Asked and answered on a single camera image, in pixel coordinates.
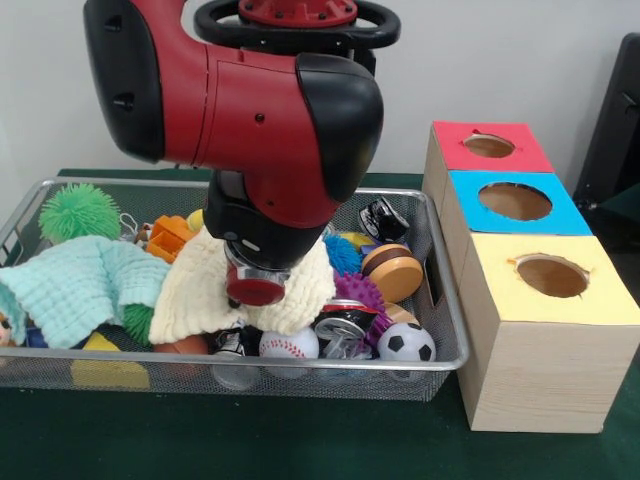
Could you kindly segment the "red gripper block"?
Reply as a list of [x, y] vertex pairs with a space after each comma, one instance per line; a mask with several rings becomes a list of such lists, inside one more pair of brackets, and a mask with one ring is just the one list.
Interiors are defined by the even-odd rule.
[[227, 263], [226, 293], [234, 302], [263, 307], [281, 301], [291, 271], [264, 270], [251, 265]]

